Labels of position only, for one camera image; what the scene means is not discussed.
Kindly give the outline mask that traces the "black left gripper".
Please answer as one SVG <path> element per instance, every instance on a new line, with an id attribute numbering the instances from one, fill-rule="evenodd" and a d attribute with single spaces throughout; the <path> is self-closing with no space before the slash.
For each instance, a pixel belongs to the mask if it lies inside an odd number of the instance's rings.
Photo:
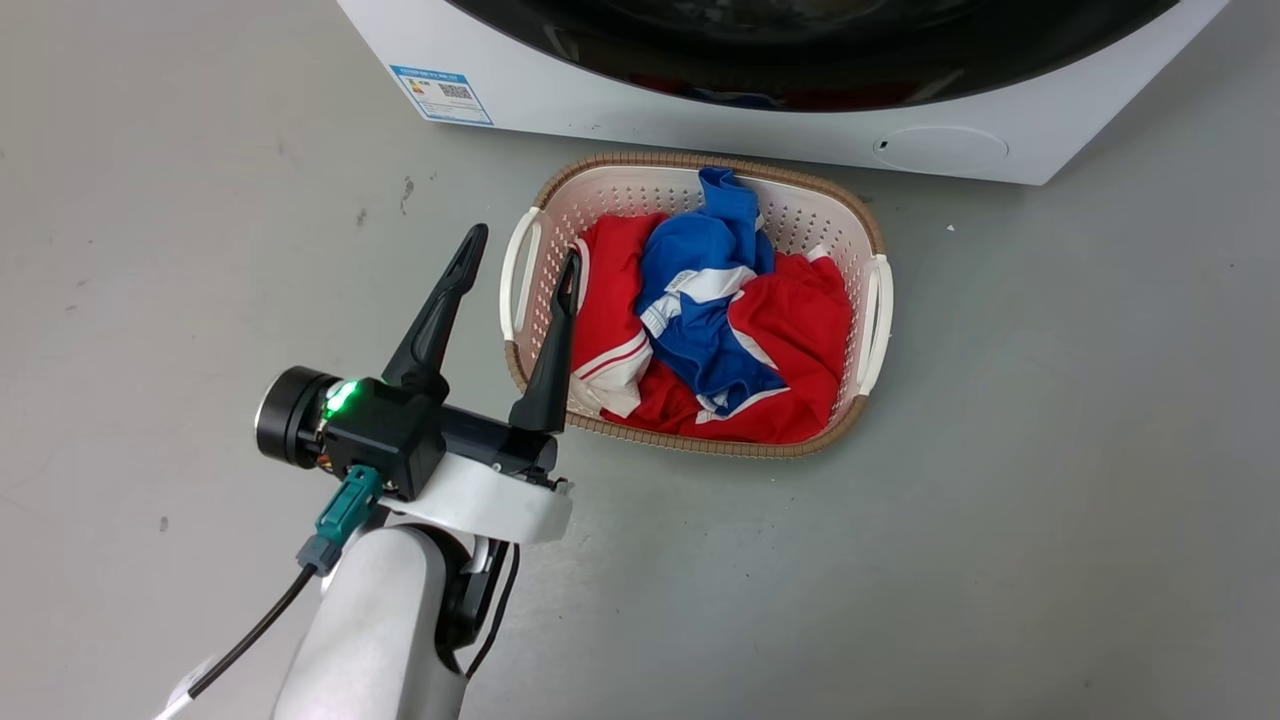
<path id="1" fill-rule="evenodd" d="M 454 320 L 483 263 L 488 225 L 472 225 L 444 265 L 381 380 L 343 379 L 306 366 L 283 372 L 255 416 L 259 451 L 332 474 L 320 544 L 342 546 L 376 509 L 430 527 L 516 544 L 557 541 L 573 510 L 553 479 L 564 429 L 579 310 L 581 258 L 568 251 L 549 301 L 549 324 L 508 423 L 442 404 L 442 368 Z"/>

